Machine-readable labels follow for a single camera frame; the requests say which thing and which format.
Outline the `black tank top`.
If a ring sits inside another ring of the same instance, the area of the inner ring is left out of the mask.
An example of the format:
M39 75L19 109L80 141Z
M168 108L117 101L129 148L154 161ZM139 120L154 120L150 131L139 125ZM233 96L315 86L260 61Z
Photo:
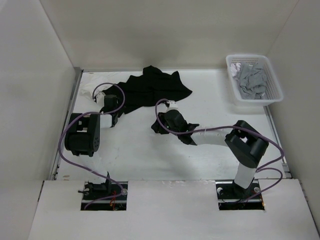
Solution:
M180 101L190 96L193 91L181 81L178 71L172 74L164 73L150 65L145 67L142 75L131 75L126 82L119 82L104 90L105 95L116 95L120 102L125 103L121 108L124 114L129 114L141 107L153 107L160 99Z

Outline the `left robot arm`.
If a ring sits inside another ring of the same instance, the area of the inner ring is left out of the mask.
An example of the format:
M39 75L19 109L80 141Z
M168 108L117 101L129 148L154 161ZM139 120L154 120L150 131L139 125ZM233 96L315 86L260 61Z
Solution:
M113 128L117 124L125 98L108 94L102 96L102 102L103 107L98 113L70 115L64 148L72 155L92 158L100 147L101 130Z

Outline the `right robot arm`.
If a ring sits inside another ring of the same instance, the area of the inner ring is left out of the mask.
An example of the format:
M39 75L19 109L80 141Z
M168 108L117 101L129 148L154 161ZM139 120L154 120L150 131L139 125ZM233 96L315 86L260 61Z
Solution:
M188 123L178 110L168 110L157 114L157 120L151 125L156 134L174 135L185 145L217 145L229 147L239 165L231 187L223 190L227 198L246 199L250 196L250 186L261 158L269 143L260 137L252 135L257 132L244 120L235 124L237 129L202 130L198 123Z

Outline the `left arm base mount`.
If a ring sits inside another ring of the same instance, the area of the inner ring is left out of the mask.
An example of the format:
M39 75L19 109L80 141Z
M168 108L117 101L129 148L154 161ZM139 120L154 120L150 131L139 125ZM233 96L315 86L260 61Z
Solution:
M83 190L77 192L82 195L81 211L127 210L128 182L86 182Z

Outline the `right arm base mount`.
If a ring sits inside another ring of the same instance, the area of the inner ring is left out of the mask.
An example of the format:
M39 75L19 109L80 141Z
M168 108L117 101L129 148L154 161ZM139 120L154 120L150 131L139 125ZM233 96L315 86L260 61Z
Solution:
M232 181L217 182L215 186L218 208L221 211L265 210L262 196L254 196L260 191L257 181L251 183L247 189Z

